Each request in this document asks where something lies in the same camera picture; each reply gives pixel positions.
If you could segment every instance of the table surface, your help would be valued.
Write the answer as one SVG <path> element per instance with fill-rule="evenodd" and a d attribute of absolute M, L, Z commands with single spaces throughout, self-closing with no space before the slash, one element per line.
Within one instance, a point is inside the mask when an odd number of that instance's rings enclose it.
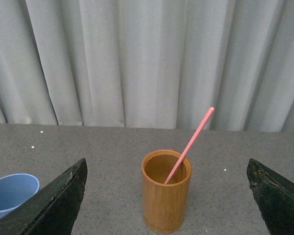
<path fill-rule="evenodd" d="M 85 158 L 85 196 L 72 234 L 152 235 L 156 233 L 142 217 L 141 162 L 156 149 L 182 152 L 193 133 L 0 124 L 0 177 L 33 174 L 43 188 Z M 249 189 L 246 167 L 255 158 L 294 182 L 293 134 L 203 131 L 188 158 L 193 174 L 187 210 L 175 235 L 269 234 Z"/>

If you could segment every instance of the curtain fold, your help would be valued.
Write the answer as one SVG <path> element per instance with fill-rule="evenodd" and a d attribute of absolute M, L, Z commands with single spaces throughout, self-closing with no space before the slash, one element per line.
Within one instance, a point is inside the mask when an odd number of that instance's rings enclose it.
<path fill-rule="evenodd" d="M 294 133 L 294 0 L 0 0 L 0 122 Z"/>

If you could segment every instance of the cup rim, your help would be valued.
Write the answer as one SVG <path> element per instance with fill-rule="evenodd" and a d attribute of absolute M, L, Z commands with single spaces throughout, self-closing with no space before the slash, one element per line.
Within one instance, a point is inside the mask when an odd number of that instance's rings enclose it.
<path fill-rule="evenodd" d="M 176 151 L 174 151 L 174 150 L 170 150 L 170 149 L 158 149 L 158 150 L 155 150 L 155 151 L 153 151 L 153 152 L 151 152 L 151 153 L 148 153 L 148 154 L 144 157 L 144 159 L 143 159 L 143 161 L 142 161 L 142 165 L 141 165 L 141 167 L 142 167 L 142 173 L 144 174 L 144 176 L 145 176 L 149 181 L 153 182 L 154 184 L 157 184 L 157 185 L 160 185 L 160 186 L 164 186 L 164 187 L 174 187 L 174 186 L 176 186 L 176 185 L 182 184 L 182 183 L 184 183 L 185 181 L 187 181 L 187 180 L 191 177 L 191 174 L 192 174 L 192 164 L 191 164 L 190 160 L 189 160 L 187 157 L 185 157 L 185 159 L 183 160 L 183 163 L 184 163 L 184 164 L 186 163 L 187 165 L 189 165 L 189 169 L 190 169 L 190 170 L 189 170 L 189 172 L 187 172 L 187 175 L 186 175 L 185 179 L 183 179 L 183 180 L 180 181 L 180 182 L 177 182 L 177 183 L 175 183 L 175 184 L 167 184 L 167 185 L 165 185 L 165 184 L 159 183 L 159 182 L 157 182 L 157 181 L 154 181 L 153 179 L 151 179 L 151 178 L 146 174 L 145 169 L 144 169 L 144 164 L 145 164 L 145 162 L 146 162 L 147 160 L 150 160 L 150 159 L 153 158 L 153 157 L 160 156 L 160 155 L 164 155 L 164 154 L 170 154 L 170 155 L 172 155 L 172 156 L 174 156 L 174 157 L 177 157 L 177 158 L 179 158 L 179 157 L 181 156 L 181 153 L 176 152 Z"/>
<path fill-rule="evenodd" d="M 31 174 L 27 174 L 27 173 L 17 173 L 17 174 L 12 174 L 12 175 L 6 175 L 6 176 L 1 177 L 0 180 L 3 180 L 3 179 L 5 179 L 5 178 L 9 178 L 9 177 L 12 177 L 12 176 L 15 176 L 15 175 L 26 175 L 26 176 L 30 176 L 31 178 L 34 178 L 34 179 L 36 180 L 36 182 L 37 182 L 37 188 L 36 188 L 35 192 L 33 193 L 33 195 L 35 195 L 35 194 L 38 192 L 39 187 L 40 187 L 39 180 L 38 180 L 38 178 L 37 178 L 36 176 L 31 175 Z M 8 208 L 8 209 L 5 209 L 5 210 L 0 210 L 0 213 L 10 212 L 10 211 L 16 209 L 17 207 L 19 207 L 19 206 L 20 206 L 21 204 L 23 204 L 23 203 L 20 203 L 20 204 L 17 205 L 17 206 L 14 206 L 14 207 L 11 207 L 11 208 Z"/>

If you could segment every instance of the white curtain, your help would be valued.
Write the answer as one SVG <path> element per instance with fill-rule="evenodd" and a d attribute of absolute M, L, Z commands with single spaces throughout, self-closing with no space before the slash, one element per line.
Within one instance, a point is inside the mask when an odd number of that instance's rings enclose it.
<path fill-rule="evenodd" d="M 0 0 L 0 122 L 294 133 L 294 0 Z"/>

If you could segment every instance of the blue plastic cup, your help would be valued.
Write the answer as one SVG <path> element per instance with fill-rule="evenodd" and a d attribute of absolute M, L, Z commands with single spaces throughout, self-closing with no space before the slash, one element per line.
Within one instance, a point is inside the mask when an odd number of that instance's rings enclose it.
<path fill-rule="evenodd" d="M 39 186 L 39 180 L 30 174 L 14 174 L 0 178 L 0 218 L 37 193 Z"/>

